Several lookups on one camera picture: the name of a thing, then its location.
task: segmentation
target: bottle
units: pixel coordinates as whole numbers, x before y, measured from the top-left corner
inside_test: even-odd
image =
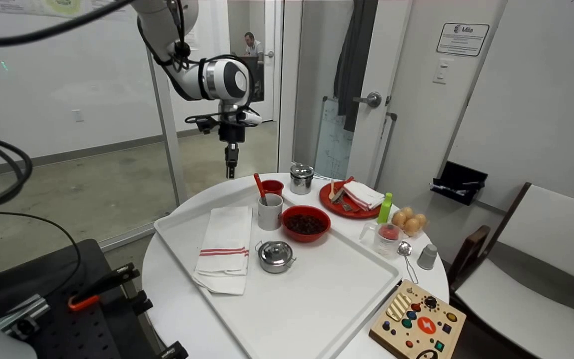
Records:
[[[392,204],[392,194],[386,194],[384,202],[380,204],[380,212],[378,212],[376,223],[386,223],[388,221],[390,204]]]

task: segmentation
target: red plate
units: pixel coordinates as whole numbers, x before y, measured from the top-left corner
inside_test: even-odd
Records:
[[[331,192],[331,184],[327,184],[325,188],[321,188],[319,192],[319,202],[323,204],[323,208],[327,208],[329,212],[341,215],[341,217],[349,217],[349,219],[372,219],[378,215],[380,206],[365,212],[361,210],[349,196],[343,196],[339,202],[331,202],[329,200],[329,192]]]

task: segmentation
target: wooden board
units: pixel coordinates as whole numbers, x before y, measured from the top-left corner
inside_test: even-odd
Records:
[[[448,359],[466,315],[410,281],[400,281],[376,311],[368,337],[406,359]]]

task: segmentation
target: red cup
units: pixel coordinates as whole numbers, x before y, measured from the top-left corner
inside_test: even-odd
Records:
[[[275,196],[283,196],[283,184],[275,182],[275,180],[265,180],[261,182],[265,194],[275,194]]]

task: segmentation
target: wall sign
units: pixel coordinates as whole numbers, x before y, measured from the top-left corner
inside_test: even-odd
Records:
[[[488,24],[446,22],[436,50],[438,54],[476,58],[482,52],[488,30]]]

